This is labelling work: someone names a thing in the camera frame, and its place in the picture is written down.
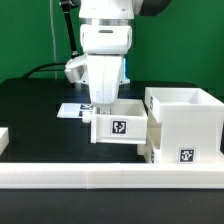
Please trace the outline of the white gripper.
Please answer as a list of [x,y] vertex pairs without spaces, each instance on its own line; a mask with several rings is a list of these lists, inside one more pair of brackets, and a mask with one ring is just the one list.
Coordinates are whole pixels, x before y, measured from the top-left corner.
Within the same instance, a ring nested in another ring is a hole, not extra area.
[[117,99],[123,58],[132,44],[132,28],[83,24],[80,41],[86,56],[90,99],[98,113],[110,115]]

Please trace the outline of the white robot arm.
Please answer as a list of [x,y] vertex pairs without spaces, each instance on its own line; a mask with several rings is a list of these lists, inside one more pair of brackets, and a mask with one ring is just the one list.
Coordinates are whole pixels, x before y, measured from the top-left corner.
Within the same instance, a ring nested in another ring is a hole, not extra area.
[[71,83],[88,77],[90,100],[110,114],[124,74],[124,56],[132,45],[135,15],[157,16],[172,0],[78,0],[83,55],[70,59],[65,73]]

